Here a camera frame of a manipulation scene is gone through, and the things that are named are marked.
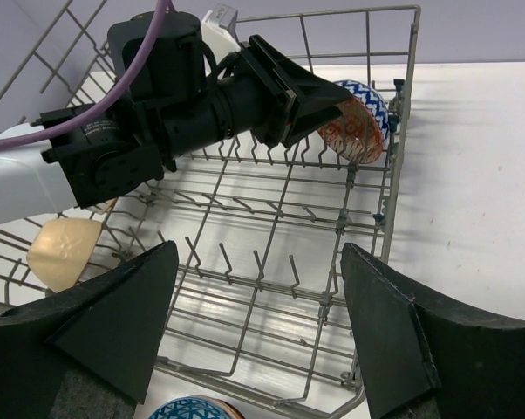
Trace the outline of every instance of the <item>ceramic bowl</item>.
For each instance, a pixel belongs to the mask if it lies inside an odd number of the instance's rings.
[[[85,218],[59,218],[44,224],[26,255],[31,271],[54,292],[78,281],[102,231],[102,223]]]
[[[183,397],[161,406],[150,419],[234,419],[208,397]]]
[[[243,416],[239,410],[237,410],[234,406],[232,406],[228,402],[225,402],[224,400],[213,399],[212,397],[206,397],[203,395],[199,395],[196,397],[212,402],[213,404],[218,406],[220,409],[222,409],[224,412],[226,412],[226,414],[231,419],[245,419],[245,416]]]
[[[388,141],[388,105],[376,90],[363,83],[340,80],[336,84],[348,89],[353,98],[338,105],[344,116],[319,128],[319,135],[345,159],[373,163]]]

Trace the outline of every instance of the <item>rack tine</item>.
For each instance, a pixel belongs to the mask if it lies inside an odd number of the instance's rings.
[[[179,190],[174,190],[174,193],[178,196],[181,196],[182,198],[185,198],[187,199],[188,201],[190,201],[191,203],[193,203],[194,205],[196,205],[197,207],[201,207],[202,205],[200,205],[198,202],[195,201],[195,199],[193,199],[192,197],[190,196],[187,196],[185,195],[183,192],[180,192]]]
[[[193,244],[191,243],[191,239],[187,236],[185,237],[185,241],[187,242],[188,246],[191,248],[191,251],[193,252],[193,256],[196,259],[196,266],[194,267],[196,269],[196,273],[199,275],[199,278],[203,278],[201,270],[199,267],[202,265],[201,258],[199,258],[199,255],[196,253],[196,250],[193,247]]]
[[[311,211],[306,205],[302,205],[301,208],[303,208],[305,211],[309,213],[309,216],[311,217],[311,222],[314,223],[317,219],[317,216],[313,211]]]
[[[274,166],[274,160],[272,160],[272,154],[270,153],[271,149],[266,150],[266,155],[269,157],[270,166]]]
[[[176,195],[179,195],[179,191],[175,191],[175,190],[172,190],[170,189],[171,192],[174,192]],[[191,198],[190,196],[185,196],[184,194],[181,194],[182,197],[184,197],[185,199],[187,199],[188,201],[190,201],[191,203],[194,203],[194,205],[196,205],[197,207],[200,207],[201,205],[199,203],[197,203],[193,198]],[[169,203],[172,203],[173,205],[179,205],[179,202],[175,199],[173,199],[170,195],[168,194],[164,194],[163,192],[160,192],[159,189],[157,190],[154,190],[153,189],[153,193],[151,195],[148,195],[148,196],[144,196],[144,195],[141,195],[140,196],[141,198],[144,199],[144,203],[145,205],[149,205],[151,203],[154,203],[156,201],[168,201]]]
[[[323,128],[323,143],[324,143],[324,148],[323,148],[323,151],[321,151],[319,154],[318,154],[318,166],[319,168],[323,168],[323,154],[326,153],[326,150],[328,149],[328,143],[326,142],[326,129]]]
[[[130,250],[125,251],[118,251],[116,253],[112,253],[112,257],[119,260],[118,266],[121,266],[122,264],[128,262],[131,260],[134,255]]]
[[[224,211],[227,211],[228,209],[224,206],[223,203],[221,203],[220,201],[218,201],[216,198],[212,197],[210,194],[207,194],[206,192],[202,193],[201,194],[202,196],[204,196],[205,198],[207,198],[210,203],[215,203],[216,205],[218,205],[222,210]]]
[[[24,220],[27,221],[28,223],[32,224],[32,225],[35,225],[36,227],[38,227],[40,229],[42,227],[44,227],[42,224],[38,223],[37,221],[32,220],[31,218],[25,218]]]
[[[224,153],[222,152],[222,149],[224,147],[224,140],[220,141],[220,146],[218,147],[218,154],[220,155],[220,160],[224,161]]]
[[[241,199],[234,197],[234,198],[232,198],[232,200],[233,200],[234,202],[236,202],[236,203],[239,203],[241,206],[243,206],[243,207],[246,208],[247,210],[249,210],[249,212],[250,212],[251,214],[255,214],[255,212],[253,211],[253,209],[252,209],[250,206],[248,206],[245,202],[243,202]]]
[[[99,47],[99,51],[104,57],[109,54],[109,43],[105,41],[104,45]]]
[[[28,279],[28,275],[30,275],[30,272],[31,272],[31,269],[30,267],[28,266],[26,268],[26,271],[24,271],[24,275],[22,276],[22,278],[20,279],[20,284],[18,284],[18,286],[22,286],[22,284],[24,282],[26,282],[26,279]]]
[[[337,166],[338,166],[338,170],[340,170],[342,168],[342,164],[340,164],[340,156],[345,157],[345,152],[346,152],[346,149],[348,147],[348,145],[346,144],[346,117],[344,115],[342,115],[342,151],[340,153],[337,154],[336,156],[336,163],[337,163]]]
[[[305,153],[309,151],[309,137],[305,137],[305,150],[301,152],[301,164],[305,167]]]
[[[331,268],[333,269],[332,271],[332,283],[334,284],[334,291],[331,292],[331,296],[334,296],[336,294],[338,294],[338,275],[336,274],[336,269],[335,268]]]
[[[107,244],[99,244],[99,243],[96,243],[96,247],[99,247],[100,249],[108,249],[109,251],[119,251],[119,249],[116,249],[112,246],[108,246]]]
[[[102,231],[103,230],[107,231],[107,234],[109,234],[112,237],[113,241],[118,245],[118,247],[119,247],[118,251],[121,251],[123,246],[121,245],[121,242],[118,240],[118,238],[115,236],[115,234],[113,233],[112,228],[109,225],[107,225],[106,223],[104,223],[104,225],[102,225]]]
[[[342,374],[340,374],[340,378],[342,378],[341,385],[347,387],[348,389],[357,389],[363,385],[363,382],[361,381],[361,378],[359,377],[358,373],[357,354],[354,354],[352,358],[350,371],[342,372]]]
[[[18,259],[15,265],[10,270],[9,276],[4,282],[4,303],[10,304],[10,280],[14,277],[15,272],[18,269],[18,266],[22,263],[22,259]]]
[[[220,243],[219,246],[220,250],[222,251],[222,255],[224,256],[224,260],[226,261],[226,265],[228,266],[228,270],[224,272],[224,275],[226,275],[228,283],[232,285],[233,282],[231,281],[229,274],[233,271],[233,268],[231,267],[231,263],[229,262],[228,253],[226,253],[226,249],[224,249],[224,243]]]
[[[21,244],[25,244],[25,245],[27,245],[29,247],[32,246],[32,243],[29,242],[28,240],[24,240],[23,238],[15,235],[15,234],[9,233],[8,231],[0,229],[0,235],[5,236],[5,237],[7,237],[7,238],[9,238],[11,240],[14,240],[15,242],[19,242]]]
[[[261,264],[261,259],[259,258],[259,252],[253,251],[253,255],[255,256],[256,266],[259,268],[259,276],[256,278],[256,286],[259,291],[262,291],[263,287],[261,286],[261,281],[264,279],[264,268],[263,264]]]
[[[359,170],[360,162],[367,156],[367,151],[369,149],[369,120],[365,119],[365,142],[364,142],[364,151],[356,159],[356,170]]]
[[[10,236],[13,236],[13,235],[11,235],[11,234],[9,233],[9,235],[6,236],[6,237],[7,237],[7,238],[10,238],[10,239],[12,239],[12,240],[15,240],[15,238],[12,238],[12,237],[10,237]],[[7,246],[9,246],[9,247],[12,247],[13,249],[17,249],[18,251],[28,251],[28,250],[30,249],[30,246],[31,246],[31,244],[29,244],[28,247],[23,247],[23,246],[21,246],[21,245],[14,244],[14,243],[10,242],[9,240],[6,240],[6,239],[4,239],[4,238],[2,238],[2,237],[0,237],[0,244],[5,244],[5,245],[7,245]]]
[[[124,195],[124,196],[120,196],[119,198],[131,198],[131,199],[135,199],[135,200],[139,201],[143,205],[148,205],[150,202],[153,201],[153,194],[150,195],[150,196],[144,196],[142,194],[140,194],[138,196]]]
[[[237,144],[235,145],[234,153],[235,153],[235,157],[237,157],[237,162],[238,163],[242,162],[242,158],[239,156],[239,147],[241,147],[241,146],[242,146],[242,142],[241,141],[237,141]]]
[[[133,220],[136,220],[136,221],[140,221],[140,217],[138,216],[135,216],[132,212],[130,211],[124,211],[122,209],[116,209],[116,210],[112,210],[112,214],[123,214],[125,216],[129,216],[131,217]]]
[[[134,239],[137,241],[137,243],[139,244],[139,247],[142,251],[146,252],[147,251],[147,248],[144,247],[144,244],[142,244],[142,242],[140,241],[139,239],[139,236],[137,235],[137,233],[133,230],[133,228],[129,227],[129,231],[131,231],[131,234],[133,235]]]
[[[127,230],[120,229],[119,227],[110,227],[112,231],[117,231],[118,233],[124,234],[127,237],[133,237],[131,233],[129,233]]]
[[[296,263],[294,262],[294,255],[290,255],[289,258],[290,258],[291,270],[294,272],[294,279],[296,280],[296,283],[290,287],[291,296],[294,299],[296,299],[297,298],[296,288],[298,288],[298,286],[300,285],[299,276],[297,275],[297,268],[296,268]]]
[[[283,212],[281,209],[279,209],[272,201],[267,201],[266,204],[271,207],[274,211],[276,211],[277,216],[283,217]]]
[[[283,159],[286,161],[286,166],[289,166],[291,163],[288,160],[288,152],[290,151],[291,147],[286,148],[286,150],[283,152]]]
[[[258,147],[258,143],[255,140],[255,137],[253,134],[251,135],[251,138],[253,139],[253,148],[251,148],[251,155],[253,156],[253,160],[255,161],[255,164],[259,164],[258,159],[256,158],[255,150]]]

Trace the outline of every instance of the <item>wire rack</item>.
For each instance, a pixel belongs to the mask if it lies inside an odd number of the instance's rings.
[[[50,72],[42,92],[52,80],[61,81],[70,94],[67,106],[97,100],[107,92],[113,74],[106,44],[98,45],[87,32],[105,2],[84,23],[71,12],[71,3],[0,92],[0,103],[33,58]],[[407,49],[373,50],[373,16],[407,12]],[[80,32],[52,64],[41,58],[38,48],[62,16],[78,23]],[[344,242],[356,242],[388,261],[419,16],[418,6],[401,6],[241,20],[240,34],[259,31],[257,25],[263,23],[297,22],[305,54],[291,58],[329,79],[341,78],[338,72],[343,78],[362,79],[390,99],[399,130],[391,133],[381,159],[367,166],[349,163],[315,134],[287,150],[268,150],[250,134],[240,135],[184,156],[177,173],[142,185],[104,214],[98,208],[70,209],[2,225],[0,313],[49,293],[24,262],[45,221],[75,216],[100,220],[103,232],[83,281],[160,241],[178,244],[181,263],[157,371],[287,417],[337,418],[356,408],[365,390],[338,255]],[[363,18],[364,51],[312,52],[308,22],[334,17]],[[94,57],[72,84],[60,68],[82,37],[92,42]],[[377,58],[394,56],[406,61],[394,68],[396,77],[405,81],[402,91],[388,79],[392,69],[384,77],[374,65]],[[361,59],[363,65],[333,71],[318,65],[347,58]],[[24,119],[12,115],[13,123]]]

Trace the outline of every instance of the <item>blue patterned bowl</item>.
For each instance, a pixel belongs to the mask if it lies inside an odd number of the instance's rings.
[[[163,405],[150,415],[150,419],[231,419],[223,409],[210,400],[183,397]]]
[[[359,163],[376,161],[389,138],[388,105],[369,86],[354,80],[340,80],[353,98],[338,105],[343,117],[318,130],[334,151],[345,159]]]

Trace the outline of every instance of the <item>black plastic jaw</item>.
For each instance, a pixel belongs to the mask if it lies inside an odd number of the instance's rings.
[[[308,72],[259,35],[249,38],[240,54],[245,63],[239,73],[251,73],[272,96],[270,117],[252,129],[253,135],[269,147],[280,143],[291,147],[341,116],[336,105],[351,98],[347,89]]]
[[[0,316],[0,418],[118,417],[144,402],[179,264],[169,242]]]
[[[355,244],[342,275],[372,419],[525,418],[525,321],[451,299]]]

